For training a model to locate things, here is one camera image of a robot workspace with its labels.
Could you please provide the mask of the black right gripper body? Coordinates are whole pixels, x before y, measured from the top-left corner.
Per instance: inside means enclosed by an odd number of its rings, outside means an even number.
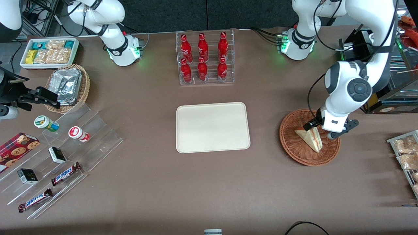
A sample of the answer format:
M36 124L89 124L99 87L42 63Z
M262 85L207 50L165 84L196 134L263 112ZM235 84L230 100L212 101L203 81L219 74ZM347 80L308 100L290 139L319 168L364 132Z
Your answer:
M19 76L6 70L1 69L1 84L0 84L0 102L1 104L12 103L17 101L20 96L27 94L29 89L24 85L29 78Z

